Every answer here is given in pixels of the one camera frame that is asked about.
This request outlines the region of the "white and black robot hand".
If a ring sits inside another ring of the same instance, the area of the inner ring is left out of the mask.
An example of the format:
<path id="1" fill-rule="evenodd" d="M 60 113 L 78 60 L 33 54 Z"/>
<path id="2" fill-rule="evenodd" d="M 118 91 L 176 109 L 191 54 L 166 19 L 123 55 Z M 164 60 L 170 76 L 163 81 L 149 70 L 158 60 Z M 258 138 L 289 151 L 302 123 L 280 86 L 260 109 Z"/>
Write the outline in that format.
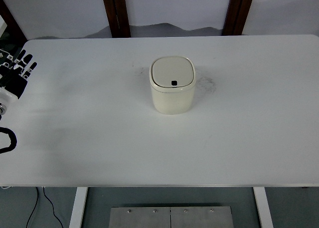
<path id="1" fill-rule="evenodd" d="M 4 61 L 0 63 L 0 106 L 4 108 L 22 96 L 28 78 L 36 68 L 37 63 L 30 64 L 33 55 L 26 54 L 24 49 L 21 50 L 16 59 L 3 50 L 0 50 L 0 54 L 6 55 Z"/>

